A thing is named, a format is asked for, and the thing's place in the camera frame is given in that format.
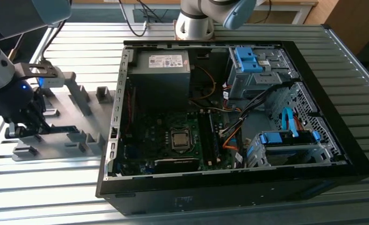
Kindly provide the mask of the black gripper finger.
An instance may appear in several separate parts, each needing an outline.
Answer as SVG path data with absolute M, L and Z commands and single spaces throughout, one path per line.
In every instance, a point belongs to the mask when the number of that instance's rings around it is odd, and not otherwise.
M 45 103 L 43 98 L 33 98 L 31 101 L 32 122 L 40 128 L 49 128 L 43 113 L 45 112 Z
M 4 132 L 4 137 L 7 139 L 24 138 L 37 134 L 48 134 L 51 131 L 51 126 L 41 118 L 24 118 L 23 121 L 19 122 L 13 122 L 11 118 L 3 119 L 4 122 L 9 125 Z

